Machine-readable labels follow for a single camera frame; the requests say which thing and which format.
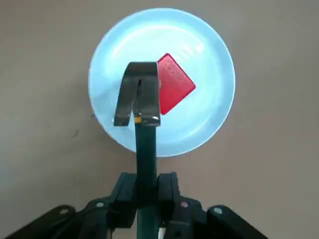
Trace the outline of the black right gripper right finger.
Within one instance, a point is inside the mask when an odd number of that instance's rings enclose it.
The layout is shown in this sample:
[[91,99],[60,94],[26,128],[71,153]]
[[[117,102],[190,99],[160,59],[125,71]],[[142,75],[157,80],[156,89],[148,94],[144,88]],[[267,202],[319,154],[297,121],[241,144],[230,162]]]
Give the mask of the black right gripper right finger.
[[267,239],[229,207],[182,196],[175,172],[158,176],[158,202],[165,239]]

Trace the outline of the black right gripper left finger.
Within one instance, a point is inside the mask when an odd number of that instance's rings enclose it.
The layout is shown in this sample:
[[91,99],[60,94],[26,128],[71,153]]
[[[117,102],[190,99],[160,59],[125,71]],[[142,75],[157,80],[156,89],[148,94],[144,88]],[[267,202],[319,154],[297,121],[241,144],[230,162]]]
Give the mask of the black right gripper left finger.
[[57,206],[8,238],[110,239],[115,229],[132,226],[136,210],[136,175],[122,173],[110,196],[93,199],[80,211]]

